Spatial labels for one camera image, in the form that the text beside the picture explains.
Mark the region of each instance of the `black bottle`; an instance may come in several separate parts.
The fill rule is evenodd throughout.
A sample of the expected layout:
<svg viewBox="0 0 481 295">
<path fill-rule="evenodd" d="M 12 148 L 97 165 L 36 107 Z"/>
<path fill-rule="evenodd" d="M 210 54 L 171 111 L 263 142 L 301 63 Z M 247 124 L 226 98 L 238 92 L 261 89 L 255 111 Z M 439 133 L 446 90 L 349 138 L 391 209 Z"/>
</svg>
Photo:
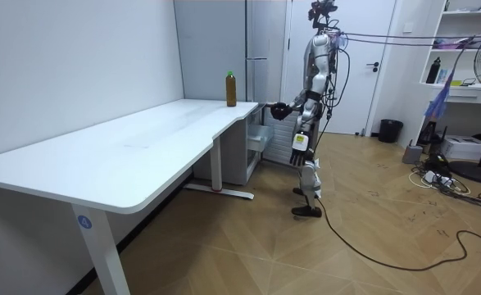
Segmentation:
<svg viewBox="0 0 481 295">
<path fill-rule="evenodd" d="M 440 70 L 440 57 L 437 57 L 435 62 L 431 65 L 429 69 L 428 78 L 426 79 L 426 84 L 433 84 L 437 79 L 438 70 Z"/>
</svg>

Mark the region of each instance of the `blue circular label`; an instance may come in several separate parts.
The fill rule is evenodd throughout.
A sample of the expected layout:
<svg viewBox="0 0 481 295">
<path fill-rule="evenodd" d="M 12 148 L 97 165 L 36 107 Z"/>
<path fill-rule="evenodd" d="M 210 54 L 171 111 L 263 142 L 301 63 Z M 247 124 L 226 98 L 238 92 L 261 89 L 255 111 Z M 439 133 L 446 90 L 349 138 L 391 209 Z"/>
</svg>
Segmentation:
<svg viewBox="0 0 481 295">
<path fill-rule="evenodd" d="M 93 227 L 93 224 L 91 223 L 91 220 L 85 216 L 78 216 L 78 222 L 80 225 L 85 227 L 86 229 L 90 229 Z"/>
</svg>

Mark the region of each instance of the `black trash can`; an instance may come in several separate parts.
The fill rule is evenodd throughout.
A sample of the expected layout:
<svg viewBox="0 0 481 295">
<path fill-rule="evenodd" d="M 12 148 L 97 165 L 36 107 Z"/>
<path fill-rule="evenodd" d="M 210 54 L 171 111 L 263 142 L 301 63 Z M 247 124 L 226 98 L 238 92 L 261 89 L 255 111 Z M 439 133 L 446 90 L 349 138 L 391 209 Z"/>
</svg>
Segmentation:
<svg viewBox="0 0 481 295">
<path fill-rule="evenodd" d="M 385 119 L 380 121 L 379 141 L 383 143 L 395 143 L 401 133 L 401 121 Z"/>
</svg>

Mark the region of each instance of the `white door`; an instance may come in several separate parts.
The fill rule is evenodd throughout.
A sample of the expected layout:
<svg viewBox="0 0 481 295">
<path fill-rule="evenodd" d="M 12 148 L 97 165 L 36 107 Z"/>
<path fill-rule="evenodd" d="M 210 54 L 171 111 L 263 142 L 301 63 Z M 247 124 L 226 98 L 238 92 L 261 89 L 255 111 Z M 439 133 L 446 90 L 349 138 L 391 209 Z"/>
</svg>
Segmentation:
<svg viewBox="0 0 481 295">
<path fill-rule="evenodd" d="M 316 33 L 312 21 L 307 20 L 312 0 L 294 0 L 291 5 L 291 31 L 288 49 L 288 65 L 285 77 L 285 102 L 291 102 L 302 90 L 304 51 Z M 396 0 L 339 0 L 338 10 L 330 14 L 331 20 L 340 20 L 338 28 L 347 33 L 387 35 Z M 354 39 L 365 37 L 350 36 Z M 375 85 L 379 72 L 374 72 L 375 62 L 382 64 L 383 44 L 349 41 L 346 51 L 351 57 L 351 69 L 346 91 L 340 104 L 334 108 L 333 117 L 326 132 L 339 134 L 360 133 L 366 128 Z M 347 58 L 338 54 L 337 93 L 342 91 L 347 77 Z M 324 128 L 322 119 L 320 130 Z"/>
</svg>

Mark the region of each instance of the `door handle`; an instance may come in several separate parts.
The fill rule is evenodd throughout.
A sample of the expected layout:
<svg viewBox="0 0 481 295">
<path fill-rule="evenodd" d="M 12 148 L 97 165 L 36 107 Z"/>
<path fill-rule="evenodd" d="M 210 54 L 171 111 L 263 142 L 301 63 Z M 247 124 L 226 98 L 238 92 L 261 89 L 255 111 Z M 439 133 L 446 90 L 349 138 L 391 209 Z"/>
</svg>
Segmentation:
<svg viewBox="0 0 481 295">
<path fill-rule="evenodd" d="M 373 66 L 373 72 L 376 73 L 379 71 L 380 63 L 376 61 L 375 63 L 372 63 L 372 64 L 366 64 L 366 66 Z"/>
</svg>

